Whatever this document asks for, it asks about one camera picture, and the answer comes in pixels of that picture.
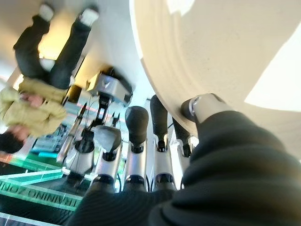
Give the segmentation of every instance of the black sleeve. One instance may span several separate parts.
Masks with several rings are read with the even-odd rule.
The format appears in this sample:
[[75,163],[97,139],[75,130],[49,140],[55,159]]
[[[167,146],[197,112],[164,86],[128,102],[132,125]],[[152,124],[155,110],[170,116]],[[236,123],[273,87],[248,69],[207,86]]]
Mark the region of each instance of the black sleeve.
[[156,206],[149,225],[301,225],[301,164],[238,112],[198,126],[185,189]]

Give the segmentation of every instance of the cable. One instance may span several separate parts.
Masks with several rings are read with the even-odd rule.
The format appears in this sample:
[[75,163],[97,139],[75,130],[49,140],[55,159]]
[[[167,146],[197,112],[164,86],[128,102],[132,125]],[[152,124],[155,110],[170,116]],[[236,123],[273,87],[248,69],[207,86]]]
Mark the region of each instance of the cable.
[[150,186],[150,191],[152,192],[152,185],[153,185],[153,183],[154,183],[154,178],[151,180],[151,186]]
[[92,107],[92,105],[95,103],[95,102],[98,102],[98,100],[92,102],[92,104],[89,106],[89,109],[88,109],[88,112],[87,112],[87,116],[86,116],[86,123],[85,123],[85,127],[87,126],[87,123],[88,123],[88,120],[89,120],[89,112],[90,112],[90,108]]
[[167,127],[167,129],[169,129],[173,124],[174,124],[174,123],[171,123],[171,124]]
[[89,99],[89,104],[88,104],[89,109],[88,109],[88,112],[87,112],[87,114],[86,114],[85,127],[86,127],[86,125],[87,125],[87,123],[88,123],[88,117],[89,117],[89,111],[90,111],[91,98],[92,98],[92,95],[90,96],[90,99]]
[[147,175],[146,175],[146,183],[147,183],[147,191],[150,192],[150,182]]
[[120,179],[119,173],[117,173],[117,177],[119,180],[119,192],[121,192],[121,179]]

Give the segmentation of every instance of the black knit fabric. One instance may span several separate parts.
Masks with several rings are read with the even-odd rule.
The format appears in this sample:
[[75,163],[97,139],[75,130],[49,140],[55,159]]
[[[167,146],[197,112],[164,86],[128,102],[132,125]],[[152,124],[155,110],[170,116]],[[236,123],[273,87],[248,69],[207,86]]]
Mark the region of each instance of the black knit fabric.
[[301,164],[275,136],[237,112],[209,117],[198,132],[185,189],[94,191],[69,225],[301,225]]

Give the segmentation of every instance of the white sneaker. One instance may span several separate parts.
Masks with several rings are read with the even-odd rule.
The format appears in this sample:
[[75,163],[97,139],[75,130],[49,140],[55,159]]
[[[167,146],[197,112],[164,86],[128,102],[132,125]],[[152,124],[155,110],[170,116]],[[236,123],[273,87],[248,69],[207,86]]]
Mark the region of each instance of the white sneaker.
[[95,20],[99,17],[98,12],[91,8],[85,9],[85,11],[79,16],[79,20],[82,24],[87,25],[89,27],[92,26]]
[[39,16],[42,17],[47,22],[49,22],[52,19],[53,14],[54,11],[49,5],[44,3],[40,6]]

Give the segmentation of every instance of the person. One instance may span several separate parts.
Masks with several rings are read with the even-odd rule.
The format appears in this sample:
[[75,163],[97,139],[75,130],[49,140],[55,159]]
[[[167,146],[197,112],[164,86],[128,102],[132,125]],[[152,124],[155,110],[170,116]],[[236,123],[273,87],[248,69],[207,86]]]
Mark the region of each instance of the person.
[[33,25],[26,28],[14,45],[16,60],[24,81],[19,90],[4,88],[0,92],[0,120],[8,130],[0,135],[0,151],[15,153],[27,137],[53,133],[66,116],[61,105],[70,84],[93,22],[99,17],[97,9],[87,8],[71,27],[70,36],[50,72],[39,60],[38,45],[49,32],[53,9],[40,6]]
[[198,125],[198,138],[183,190],[110,194],[95,182],[67,225],[301,225],[301,164],[273,134],[224,111]]

